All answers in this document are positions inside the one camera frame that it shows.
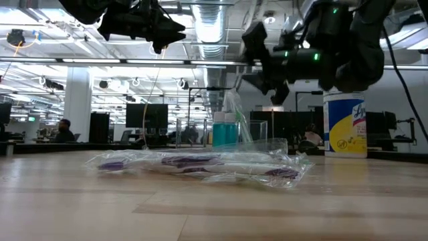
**white column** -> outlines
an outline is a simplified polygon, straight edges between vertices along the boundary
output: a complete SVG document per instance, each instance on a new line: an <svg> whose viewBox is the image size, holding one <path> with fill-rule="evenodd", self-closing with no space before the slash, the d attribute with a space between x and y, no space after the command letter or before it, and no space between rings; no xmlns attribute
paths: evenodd
<svg viewBox="0 0 428 241"><path fill-rule="evenodd" d="M93 78L89 68L68 67L64 118L79 142L89 141Z"/></svg>
<svg viewBox="0 0 428 241"><path fill-rule="evenodd" d="M428 65L428 54L421 54L422 65Z"/></svg>

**yellow label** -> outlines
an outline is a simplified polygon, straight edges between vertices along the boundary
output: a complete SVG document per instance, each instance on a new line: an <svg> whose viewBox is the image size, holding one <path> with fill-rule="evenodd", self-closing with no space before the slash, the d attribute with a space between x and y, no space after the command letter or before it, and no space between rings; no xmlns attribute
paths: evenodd
<svg viewBox="0 0 428 241"><path fill-rule="evenodd" d="M338 121L330 130L330 146L337 153L366 153L366 123L354 125L352 115Z"/></svg>

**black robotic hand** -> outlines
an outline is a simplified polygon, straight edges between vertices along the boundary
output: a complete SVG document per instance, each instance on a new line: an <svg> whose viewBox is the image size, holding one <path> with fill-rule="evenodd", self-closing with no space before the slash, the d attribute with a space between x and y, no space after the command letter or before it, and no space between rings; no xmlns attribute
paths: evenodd
<svg viewBox="0 0 428 241"><path fill-rule="evenodd" d="M263 71L243 76L263 94L275 90L273 104L282 104L296 80L318 80L323 90L366 90L383 75L384 53L379 39L383 21L395 0L366 0L354 11L331 0L316 1L304 24L284 32L272 53L264 46L267 37L262 22L243 34L245 58L260 60ZM301 48L303 41L310 48Z"/></svg>

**cable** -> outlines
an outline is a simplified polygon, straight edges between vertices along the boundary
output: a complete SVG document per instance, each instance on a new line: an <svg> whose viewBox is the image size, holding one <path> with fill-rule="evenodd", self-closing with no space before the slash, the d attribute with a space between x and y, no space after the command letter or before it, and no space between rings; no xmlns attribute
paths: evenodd
<svg viewBox="0 0 428 241"><path fill-rule="evenodd" d="M15 47L16 50L15 50L15 53L14 53L13 57L16 57L16 55L18 54L18 50L21 48L21 44L22 44L22 41L19 42L18 47ZM5 74L3 75L2 79L6 79L6 74L9 71L11 65L12 65L12 62L9 63L9 65L8 65L8 67L7 67L6 71L5 71Z"/></svg>
<svg viewBox="0 0 428 241"><path fill-rule="evenodd" d="M303 16L302 10L300 9L300 1L296 0L297 3L297 12L299 13L299 17L302 19L302 23L305 22L305 18Z"/></svg>
<svg viewBox="0 0 428 241"><path fill-rule="evenodd" d="M398 69L398 67L397 67L397 61L395 60L395 55L394 55L394 51L393 51L393 46L392 46L392 44L391 44L391 41L389 40L389 36L388 36L387 30L385 29L385 27L383 27L383 32L384 32L384 34L385 34L385 39L386 39L387 44L388 44L389 54L391 55L391 60L392 60L392 62L393 62L393 66L394 66L395 73L397 73L397 76L399 77L399 79L400 79L400 81L401 81L401 84L403 84L403 88L404 88L404 91L405 91L405 93L406 93L407 100L409 101L409 104L410 104L410 108L412 109L413 114L415 115L416 120L417 120L417 122L419 123L419 126L421 127L421 130L422 130L423 136L425 137L425 139L426 139L426 140L427 140L427 142L428 142L428 134L427 134L427 131L425 130L425 127L424 127L424 125L423 125L423 123L422 123L421 117L419 116L418 112L416 111L415 105L413 104L412 98L411 98L411 96L410 96L409 88L407 87L407 84L406 84L406 82L404 81L404 78L403 78L403 76L401 75L400 70L399 70L399 69Z"/></svg>
<svg viewBox="0 0 428 241"><path fill-rule="evenodd" d="M159 5L159 8L160 8L160 10L162 10L168 16L169 19L173 20L171 18L171 16L168 14L168 12L162 6Z"/></svg>
<svg viewBox="0 0 428 241"><path fill-rule="evenodd" d="M162 59L165 57L165 53L167 52L167 48L164 48L163 49L163 53L162 53ZM158 78L159 78L159 73L161 72L160 71L161 69L159 68L158 69L158 73L156 74L156 79L154 79L154 82L153 82L153 86L152 86L152 89L150 90L150 94L148 95L148 98L147 98L147 102L146 102L146 104L144 105L144 112L142 113L142 139L144 140L144 145L147 147L147 142L146 142L146 133L145 133L145 131L144 131L144 123L146 122L146 112L147 112L147 106L148 106L148 103L149 103L149 101L150 101L150 98L152 97L152 93L153 93L153 90L154 90L154 87L156 86L156 83L158 82Z"/></svg>

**desk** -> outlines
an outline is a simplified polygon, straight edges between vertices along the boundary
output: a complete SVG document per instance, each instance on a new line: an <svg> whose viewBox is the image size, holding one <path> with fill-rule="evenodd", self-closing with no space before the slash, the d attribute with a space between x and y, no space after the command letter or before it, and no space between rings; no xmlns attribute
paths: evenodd
<svg viewBox="0 0 428 241"><path fill-rule="evenodd" d="M0 240L426 240L428 165L311 157L293 190L96 173L99 151L0 159Z"/></svg>
<svg viewBox="0 0 428 241"><path fill-rule="evenodd" d="M15 146L14 142L0 142L0 156L12 156Z"/></svg>

